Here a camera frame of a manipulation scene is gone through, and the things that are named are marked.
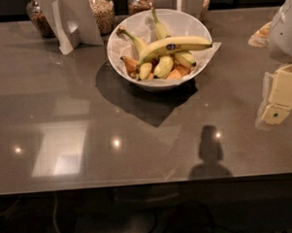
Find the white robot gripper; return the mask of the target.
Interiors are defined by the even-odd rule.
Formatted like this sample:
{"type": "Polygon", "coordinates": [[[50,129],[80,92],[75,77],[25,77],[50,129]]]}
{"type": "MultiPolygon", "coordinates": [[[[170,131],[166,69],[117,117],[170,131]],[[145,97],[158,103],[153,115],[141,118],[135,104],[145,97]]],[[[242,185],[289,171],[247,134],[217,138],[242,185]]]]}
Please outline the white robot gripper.
{"type": "Polygon", "coordinates": [[[268,46],[269,55],[281,63],[274,73],[265,73],[263,101],[257,112],[255,127],[269,130],[282,124],[292,111],[292,0],[285,0],[272,19],[248,39],[256,48],[268,46]]]}

